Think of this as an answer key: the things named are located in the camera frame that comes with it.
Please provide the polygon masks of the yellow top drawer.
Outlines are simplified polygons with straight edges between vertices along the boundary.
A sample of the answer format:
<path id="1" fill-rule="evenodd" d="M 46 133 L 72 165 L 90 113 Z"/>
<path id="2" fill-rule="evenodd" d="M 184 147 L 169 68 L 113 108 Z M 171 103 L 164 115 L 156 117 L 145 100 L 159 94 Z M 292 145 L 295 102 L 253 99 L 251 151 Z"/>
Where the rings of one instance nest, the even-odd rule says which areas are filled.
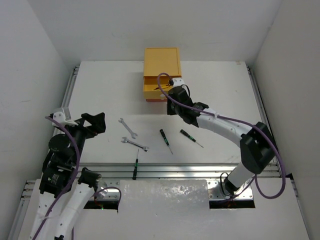
<path id="1" fill-rule="evenodd" d="M 158 87 L 158 82 L 157 82 L 158 77 L 157 76 L 144 76 L 143 77 L 143 96 L 145 99 L 164 99 L 165 96 L 164 94 L 161 92 L 161 90 L 153 90 L 153 91 L 149 91 L 149 89 L 153 89 Z M 160 76 L 160 86 L 161 85 L 167 85 L 169 84 L 169 77 L 166 75 L 162 75 Z M 166 88 L 164 89 L 164 91 L 166 93 L 169 92 L 169 90 L 171 90 L 173 87 L 170 88 Z"/>

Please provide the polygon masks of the green black screwdriver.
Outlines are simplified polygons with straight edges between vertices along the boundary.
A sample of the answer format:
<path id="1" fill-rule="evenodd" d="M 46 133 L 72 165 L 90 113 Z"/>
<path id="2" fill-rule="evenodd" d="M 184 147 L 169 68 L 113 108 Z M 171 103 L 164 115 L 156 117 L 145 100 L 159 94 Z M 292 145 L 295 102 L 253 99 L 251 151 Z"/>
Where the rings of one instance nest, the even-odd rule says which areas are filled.
<path id="1" fill-rule="evenodd" d="M 203 146 L 201 144 L 199 144 L 190 134 L 188 134 L 185 130 L 181 129 L 179 131 L 182 135 L 184 135 L 185 137 L 187 137 L 189 140 L 191 140 L 192 142 L 198 144 L 200 147 L 203 148 Z"/>
<path id="2" fill-rule="evenodd" d="M 136 159 L 135 159 L 135 164 L 134 164 L 134 169 L 133 169 L 133 174 L 132 174 L 132 180 L 136 180 L 137 179 L 138 164 L 139 164 L 139 150 L 137 151 L 137 156 L 136 156 Z"/>
<path id="3" fill-rule="evenodd" d="M 167 145 L 167 147 L 169 148 L 169 150 L 170 150 L 171 154 L 173 154 L 173 152 L 172 152 L 172 150 L 171 150 L 171 147 L 170 147 L 170 143 L 169 143 L 169 141 L 168 141 L 168 139 L 167 139 L 167 136 L 166 136 L 166 134 L 165 134 L 164 130 L 163 130 L 163 129 L 160 129 L 160 130 L 159 130 L 159 132 L 160 132 L 160 134 L 161 134 L 161 136 L 162 136 L 162 138 L 163 138 L 163 140 L 164 140 L 165 144 L 166 144 L 166 145 Z"/>

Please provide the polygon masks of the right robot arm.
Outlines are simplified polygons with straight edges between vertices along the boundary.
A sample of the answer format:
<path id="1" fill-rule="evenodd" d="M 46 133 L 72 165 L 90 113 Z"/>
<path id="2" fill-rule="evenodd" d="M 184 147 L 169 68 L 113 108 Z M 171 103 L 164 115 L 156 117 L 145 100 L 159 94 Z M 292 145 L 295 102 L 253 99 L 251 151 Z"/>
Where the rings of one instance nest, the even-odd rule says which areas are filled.
<path id="1" fill-rule="evenodd" d="M 178 115 L 183 121 L 197 128 L 212 131 L 240 148 L 240 163 L 223 181 L 221 190 L 233 196 L 250 178 L 259 175 L 275 152 L 268 127 L 258 122 L 254 126 L 218 117 L 218 113 L 201 102 L 193 102 L 188 90 L 183 86 L 173 87 L 168 92 L 167 114 Z"/>

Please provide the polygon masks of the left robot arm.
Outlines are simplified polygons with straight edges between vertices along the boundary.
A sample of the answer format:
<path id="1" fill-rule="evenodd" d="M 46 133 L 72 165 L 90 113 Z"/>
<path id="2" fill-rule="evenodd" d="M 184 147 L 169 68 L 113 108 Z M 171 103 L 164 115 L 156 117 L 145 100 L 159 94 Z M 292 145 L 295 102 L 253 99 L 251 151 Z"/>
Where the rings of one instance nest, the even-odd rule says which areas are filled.
<path id="1" fill-rule="evenodd" d="M 68 240 L 88 200 L 96 193 L 99 173 L 84 167 L 79 170 L 86 140 L 106 131 L 105 113 L 83 113 L 72 120 L 61 108 L 46 116 L 61 131 L 48 142 L 42 165 L 37 212 L 31 240 Z"/>

